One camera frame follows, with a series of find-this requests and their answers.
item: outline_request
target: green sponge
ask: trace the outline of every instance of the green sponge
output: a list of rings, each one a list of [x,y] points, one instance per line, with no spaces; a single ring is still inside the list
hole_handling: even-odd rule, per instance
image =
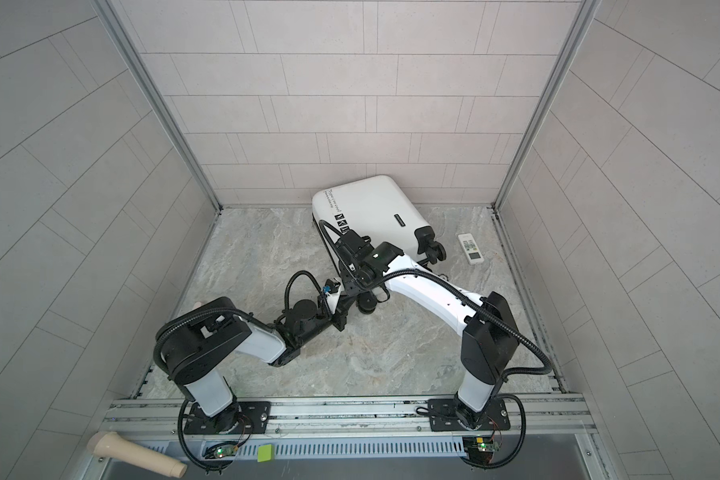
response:
[[[269,460],[272,460],[274,453],[275,450],[272,448],[272,445],[259,446],[259,462],[268,462]]]

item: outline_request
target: black cable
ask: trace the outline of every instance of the black cable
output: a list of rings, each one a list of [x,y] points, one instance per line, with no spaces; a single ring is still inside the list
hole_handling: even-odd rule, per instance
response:
[[[485,318],[487,321],[493,323],[496,325],[500,330],[504,331],[505,333],[512,335],[514,338],[516,338],[519,343],[523,344],[525,348],[530,350],[531,353],[533,353],[539,360],[541,360],[541,363],[544,365],[542,367],[515,367],[511,369],[506,369],[501,374],[503,378],[507,379],[510,375],[517,375],[519,373],[524,373],[526,375],[547,375],[547,373],[552,371],[552,362],[547,358],[547,355],[544,354],[544,352],[541,351],[541,349],[536,346],[535,343],[528,340],[525,335],[520,333],[519,331],[516,331],[506,323],[502,322],[500,318],[498,318],[493,313],[489,312],[482,306],[478,305],[477,303],[473,302],[472,299],[470,299],[465,294],[461,293],[458,288],[451,285],[451,283],[446,282],[439,276],[432,274],[430,272],[427,272],[426,270],[418,270],[415,268],[407,268],[403,270],[397,270],[395,272],[392,272],[391,274],[384,275],[382,278],[376,280],[374,283],[372,283],[368,289],[373,289],[376,286],[379,286],[385,282],[388,282],[392,280],[393,278],[397,276],[402,275],[414,275],[414,276],[421,276],[427,280],[430,280],[432,282],[437,283],[438,285],[445,288],[451,295],[455,296],[457,299],[459,299],[463,304],[470,307],[472,310],[474,310],[477,313],[480,313],[483,318]]]
[[[190,403],[190,400],[188,398],[184,398],[184,402],[181,404],[181,408],[179,408],[179,420],[178,425],[176,425],[176,433],[179,436],[179,445],[181,446],[182,452],[184,452],[184,455],[195,464],[195,466],[198,466],[206,471],[206,474],[208,472],[219,472],[224,470],[224,468],[227,468],[232,464],[232,462],[224,462],[224,463],[205,463],[202,460],[200,460],[198,457],[194,456],[192,452],[190,452],[190,448],[186,446],[186,440],[184,439],[184,410],[186,409],[186,406]]]
[[[471,467],[477,467],[482,468],[483,470],[491,470],[492,468],[499,468],[507,465],[509,462],[514,460],[516,456],[520,453],[520,449],[523,447],[523,442],[525,441],[525,408],[523,408],[523,403],[520,401],[519,398],[512,395],[511,393],[500,393],[496,395],[494,398],[508,398],[510,400],[514,400],[515,403],[518,404],[518,408],[520,409],[520,436],[518,438],[518,444],[514,447],[514,450],[512,450],[512,453],[510,453],[506,458],[503,458],[499,460],[496,463],[480,463],[480,462],[474,462],[470,460],[469,458],[460,457],[461,461],[466,463],[467,465]]]

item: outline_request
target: remote control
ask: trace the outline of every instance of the remote control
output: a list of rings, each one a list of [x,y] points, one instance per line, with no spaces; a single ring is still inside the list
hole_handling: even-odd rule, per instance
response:
[[[461,248],[464,249],[464,254],[467,255],[470,265],[482,264],[485,261],[478,245],[474,242],[472,234],[461,234],[458,236],[458,241]]]

